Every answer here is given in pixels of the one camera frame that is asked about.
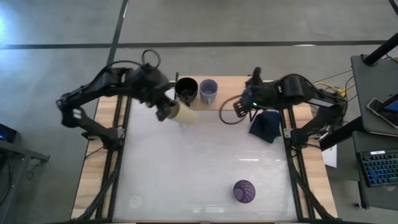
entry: wooden board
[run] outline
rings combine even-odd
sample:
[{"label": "wooden board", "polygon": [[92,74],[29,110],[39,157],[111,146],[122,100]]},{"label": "wooden board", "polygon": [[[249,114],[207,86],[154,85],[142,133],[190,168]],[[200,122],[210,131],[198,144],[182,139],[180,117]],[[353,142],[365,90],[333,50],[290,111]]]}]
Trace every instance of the wooden board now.
[{"label": "wooden board", "polygon": [[[249,77],[211,77],[211,76],[196,76],[194,78],[198,84],[204,79],[213,79],[218,83],[218,93],[215,102],[211,105],[204,105],[200,101],[200,96],[192,102],[192,108],[195,110],[219,110],[220,105],[235,95],[240,95],[244,88],[244,82]],[[235,101],[231,101],[225,106],[225,110],[233,110],[232,104]],[[98,103],[98,109],[95,116],[95,120],[100,122],[102,125],[110,127],[113,122],[114,109],[116,107],[116,97],[112,98],[101,98]],[[312,119],[311,109],[308,104],[301,104],[294,106],[294,114],[298,127],[303,126]],[[94,151],[101,147],[100,142],[92,141],[89,143],[87,153]],[[93,154],[85,161],[83,172],[80,179],[78,193],[76,195],[75,205],[73,207],[72,218],[78,217],[84,212],[85,208],[91,203],[95,195],[98,193],[101,185],[101,178],[103,173],[103,167],[105,164],[106,151],[101,150],[96,154]],[[305,168],[307,171],[307,177],[310,184],[311,191],[315,194],[319,202],[325,207],[325,209],[334,217],[337,217],[337,211],[335,202],[331,194],[328,176],[326,168],[323,163],[321,150],[315,147],[308,147],[303,150],[303,157],[305,161]],[[306,214],[306,204],[303,194],[300,194],[302,208],[304,214]],[[108,211],[107,201],[104,205],[105,209],[103,214],[106,215]]]}]

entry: concrete floor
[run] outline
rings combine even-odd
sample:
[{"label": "concrete floor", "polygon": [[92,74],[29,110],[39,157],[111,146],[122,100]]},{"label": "concrete floor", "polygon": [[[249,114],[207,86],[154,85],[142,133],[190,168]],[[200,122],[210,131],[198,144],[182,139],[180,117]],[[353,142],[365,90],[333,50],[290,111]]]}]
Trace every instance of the concrete floor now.
[{"label": "concrete floor", "polygon": [[[0,45],[0,123],[17,129],[22,144],[51,154],[32,180],[25,180],[9,223],[60,222],[70,218],[87,142],[78,129],[60,125],[55,100],[88,83],[106,64],[123,0],[2,0]],[[120,43],[386,40],[398,30],[387,0],[130,0]],[[26,44],[81,44],[74,49],[23,49]],[[264,79],[288,73],[315,81],[350,69],[352,55],[376,45],[318,47],[199,47],[157,49],[160,69],[181,75],[246,75],[262,67]],[[118,49],[115,60],[140,60],[142,49]],[[327,80],[343,87],[347,73]],[[349,98],[355,90],[349,92]],[[96,102],[85,105],[94,115]],[[352,100],[346,120],[359,115]],[[344,220],[392,223],[395,211],[361,211],[358,189],[330,179],[338,214]]]}]

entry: keyboard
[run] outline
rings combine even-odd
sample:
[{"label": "keyboard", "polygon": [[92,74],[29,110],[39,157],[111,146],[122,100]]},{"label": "keyboard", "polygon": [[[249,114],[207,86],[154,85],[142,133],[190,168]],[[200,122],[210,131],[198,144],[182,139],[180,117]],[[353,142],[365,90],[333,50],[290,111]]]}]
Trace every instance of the keyboard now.
[{"label": "keyboard", "polygon": [[368,187],[398,184],[398,150],[360,152],[359,157]]}]

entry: patterned purple object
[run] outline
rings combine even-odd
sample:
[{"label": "patterned purple object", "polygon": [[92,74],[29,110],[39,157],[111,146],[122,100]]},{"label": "patterned purple object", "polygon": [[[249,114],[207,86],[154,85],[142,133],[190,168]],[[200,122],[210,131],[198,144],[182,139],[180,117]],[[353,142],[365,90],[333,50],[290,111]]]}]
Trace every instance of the patterned purple object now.
[{"label": "patterned purple object", "polygon": [[256,196],[256,189],[247,180],[240,180],[234,185],[234,197],[241,203],[249,203]]}]

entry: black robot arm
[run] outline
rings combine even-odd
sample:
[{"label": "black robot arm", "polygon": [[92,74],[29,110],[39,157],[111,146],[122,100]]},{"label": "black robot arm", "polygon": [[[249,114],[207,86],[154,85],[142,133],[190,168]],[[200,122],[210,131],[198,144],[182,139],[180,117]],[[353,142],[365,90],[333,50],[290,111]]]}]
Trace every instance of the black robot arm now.
[{"label": "black robot arm", "polygon": [[319,106],[316,117],[302,128],[291,130],[292,147],[296,149],[305,147],[308,137],[321,128],[343,122],[347,102],[340,94],[319,90],[301,75],[290,74],[273,82],[263,82],[260,73],[261,69],[256,67],[242,97],[234,103],[238,117],[259,108],[283,110],[300,103]]},{"label": "black robot arm", "polygon": [[62,112],[64,126],[81,127],[86,130],[82,133],[85,138],[91,139],[93,136],[98,136],[105,149],[116,149],[119,146],[121,132],[115,127],[105,128],[89,118],[81,105],[101,96],[130,96],[150,108],[156,106],[157,119],[163,121],[170,114],[168,107],[170,99],[165,95],[169,89],[169,80],[166,76],[148,63],[140,65],[136,70],[110,68],[108,65],[97,74],[91,83],[63,94],[57,100],[57,106]]}]

